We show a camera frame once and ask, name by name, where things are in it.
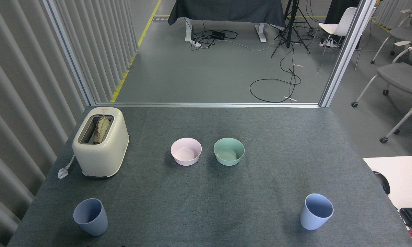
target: green bowl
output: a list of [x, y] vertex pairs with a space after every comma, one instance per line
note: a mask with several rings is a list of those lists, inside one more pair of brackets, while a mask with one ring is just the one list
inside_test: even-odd
[[225, 166], [234, 166], [241, 160], [245, 149], [240, 141], [227, 137], [215, 143], [213, 152], [218, 162]]

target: white chair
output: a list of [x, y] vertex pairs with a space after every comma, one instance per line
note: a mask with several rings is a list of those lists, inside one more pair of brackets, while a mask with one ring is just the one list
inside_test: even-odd
[[[326, 39], [325, 49], [323, 50], [322, 59], [320, 60], [320, 64], [319, 64], [319, 68], [317, 69], [317, 72], [320, 71], [320, 66], [322, 65], [323, 56], [325, 55], [327, 44], [329, 43], [329, 41], [333, 41], [331, 36], [333, 35], [340, 36], [341, 37], [340, 41], [342, 38], [346, 36], [349, 30], [349, 27], [352, 23], [352, 20], [354, 18], [356, 10], [357, 8], [347, 8], [344, 11], [342, 18], [340, 19], [340, 22], [338, 24], [319, 23], [319, 27], [317, 28], [316, 33], [314, 34], [313, 41], [311, 42], [311, 46], [309, 47], [308, 54], [307, 54], [307, 55], [310, 54], [311, 47], [313, 47], [314, 40], [316, 39], [316, 36], [317, 36], [317, 31], [319, 31], [319, 29], [322, 28], [323, 31], [328, 33], [328, 38]], [[357, 56], [357, 62], [355, 63], [355, 69], [357, 69], [358, 58], [360, 58], [361, 46], [362, 46], [362, 42], [360, 42], [360, 48], [358, 50], [358, 56]]]

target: desk leg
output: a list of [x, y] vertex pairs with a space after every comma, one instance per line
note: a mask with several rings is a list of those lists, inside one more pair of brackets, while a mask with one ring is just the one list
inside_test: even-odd
[[256, 32], [258, 33], [259, 40], [261, 42], [267, 42], [267, 38], [264, 35], [264, 23], [260, 23], [259, 25], [255, 25]]
[[192, 37], [192, 25], [190, 24], [190, 19], [185, 18], [186, 20], [186, 36], [184, 37], [184, 41], [190, 42]]

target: toaster slot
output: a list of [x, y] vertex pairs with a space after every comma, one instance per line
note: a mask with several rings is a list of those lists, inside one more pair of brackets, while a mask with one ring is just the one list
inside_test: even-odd
[[94, 115], [91, 116], [85, 126], [84, 129], [82, 130], [82, 132], [79, 135], [78, 141], [80, 144], [91, 144], [94, 145], [94, 136], [95, 136], [95, 131], [97, 128], [97, 124], [99, 119], [101, 119], [102, 117], [107, 117], [107, 119], [110, 121], [107, 131], [105, 132], [102, 142], [105, 140], [105, 137], [107, 136], [107, 133], [110, 131], [110, 127], [111, 124], [113, 122], [114, 117], [111, 115]]

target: gray tablecloth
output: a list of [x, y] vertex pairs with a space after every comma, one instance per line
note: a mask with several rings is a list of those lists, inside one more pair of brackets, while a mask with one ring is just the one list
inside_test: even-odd
[[179, 17], [285, 27], [281, 0], [177, 0], [168, 23], [174, 24]]
[[[120, 109], [130, 142], [119, 172], [90, 179], [75, 163], [59, 180], [72, 156], [72, 135], [8, 246], [412, 246], [328, 108]], [[183, 137], [203, 147], [189, 167], [170, 154]], [[223, 137], [245, 145], [233, 167], [215, 159], [213, 145]], [[314, 231], [298, 219], [310, 193], [334, 205], [332, 218]], [[108, 216], [108, 230], [98, 237], [72, 217], [92, 197]]]

